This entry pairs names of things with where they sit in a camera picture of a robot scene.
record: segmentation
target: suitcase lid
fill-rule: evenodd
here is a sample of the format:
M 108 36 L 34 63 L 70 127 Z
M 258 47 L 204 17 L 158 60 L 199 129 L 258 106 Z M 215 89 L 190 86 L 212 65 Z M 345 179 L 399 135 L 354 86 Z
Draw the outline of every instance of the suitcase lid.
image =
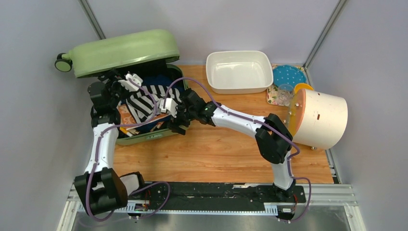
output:
M 72 61 L 77 78 L 159 59 L 170 63 L 179 57 L 174 36 L 161 29 L 85 43 L 63 55 Z

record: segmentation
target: cylindrical container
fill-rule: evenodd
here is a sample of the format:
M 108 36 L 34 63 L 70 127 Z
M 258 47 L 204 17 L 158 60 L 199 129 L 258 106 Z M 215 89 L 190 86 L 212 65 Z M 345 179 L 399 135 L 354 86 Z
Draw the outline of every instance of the cylindrical container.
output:
M 289 132 L 296 143 L 329 149 L 342 137 L 347 124 L 345 99 L 300 89 L 289 106 Z

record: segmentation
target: blue plate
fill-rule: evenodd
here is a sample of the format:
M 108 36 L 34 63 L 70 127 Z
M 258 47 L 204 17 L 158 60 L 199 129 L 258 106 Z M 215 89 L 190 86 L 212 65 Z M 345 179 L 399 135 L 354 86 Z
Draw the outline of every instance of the blue plate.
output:
M 282 65 L 273 69 L 273 83 L 278 87 L 289 84 L 294 88 L 298 83 L 306 83 L 306 76 L 295 66 Z

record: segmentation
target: yellow lid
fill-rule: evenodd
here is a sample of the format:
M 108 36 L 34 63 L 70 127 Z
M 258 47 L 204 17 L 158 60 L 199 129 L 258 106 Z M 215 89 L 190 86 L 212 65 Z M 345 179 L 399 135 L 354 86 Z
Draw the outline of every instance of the yellow lid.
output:
M 312 86 L 306 83 L 298 83 L 296 84 L 294 88 L 294 93 L 296 94 L 300 89 L 308 89 L 308 90 L 314 90 Z

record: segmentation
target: metal pole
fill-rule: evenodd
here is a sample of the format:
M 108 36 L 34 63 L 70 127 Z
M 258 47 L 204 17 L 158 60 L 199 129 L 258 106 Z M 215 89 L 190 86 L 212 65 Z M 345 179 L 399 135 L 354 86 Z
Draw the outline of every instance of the metal pole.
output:
M 98 35 L 99 39 L 105 39 L 106 36 L 102 31 L 101 26 L 98 23 L 98 20 L 96 20 L 95 14 L 93 13 L 90 4 L 88 0 L 78 0 L 79 4 L 81 4 L 82 9 L 84 10 L 84 13 L 86 14 L 91 26 L 95 30 L 95 33 Z
M 323 31 L 321 32 L 317 42 L 315 43 L 315 46 L 313 47 L 312 51 L 310 52 L 308 58 L 306 59 L 305 64 L 303 64 L 303 67 L 305 69 L 310 67 L 310 64 L 312 63 L 313 59 L 316 56 L 316 53 L 318 52 L 320 46 L 322 45 L 324 39 L 326 38 L 327 34 L 329 33 L 330 29 L 333 27 L 335 21 L 339 17 L 342 9 L 344 8 L 345 4 L 348 2 L 348 0 L 339 0 L 337 3 L 336 7 L 334 8 L 333 13 L 331 14 L 328 22 L 326 23 Z

